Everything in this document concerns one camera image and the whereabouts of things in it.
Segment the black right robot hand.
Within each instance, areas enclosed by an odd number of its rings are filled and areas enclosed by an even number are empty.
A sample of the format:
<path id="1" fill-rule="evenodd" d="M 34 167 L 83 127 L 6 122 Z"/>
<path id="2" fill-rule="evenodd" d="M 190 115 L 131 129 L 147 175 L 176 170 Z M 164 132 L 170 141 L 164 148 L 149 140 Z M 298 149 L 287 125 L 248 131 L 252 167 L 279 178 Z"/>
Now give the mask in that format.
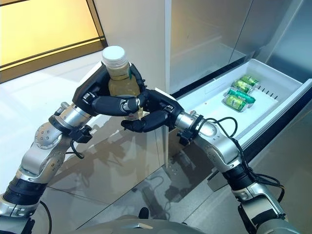
<path id="1" fill-rule="evenodd" d="M 121 122 L 122 127 L 133 132 L 150 132 L 164 125 L 174 128 L 177 117 L 184 112 L 176 100 L 156 90 L 146 89 L 138 96 L 138 99 L 140 106 L 148 114 L 141 119 Z"/>

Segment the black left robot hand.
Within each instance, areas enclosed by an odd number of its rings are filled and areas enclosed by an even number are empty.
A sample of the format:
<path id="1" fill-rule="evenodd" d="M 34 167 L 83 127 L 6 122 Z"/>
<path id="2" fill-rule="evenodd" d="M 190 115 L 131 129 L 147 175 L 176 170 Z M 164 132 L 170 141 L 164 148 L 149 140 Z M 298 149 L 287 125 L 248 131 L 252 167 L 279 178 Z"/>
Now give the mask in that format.
<path id="1" fill-rule="evenodd" d="M 80 81 L 72 102 L 84 112 L 97 116 L 98 114 L 108 116 L 127 116 L 135 113 L 143 107 L 148 92 L 141 74 L 134 64 L 131 64 L 130 71 L 135 76 L 139 86 L 139 94 L 134 97 L 114 97 L 110 94 L 108 84 L 110 80 L 106 66 L 99 61 Z"/>

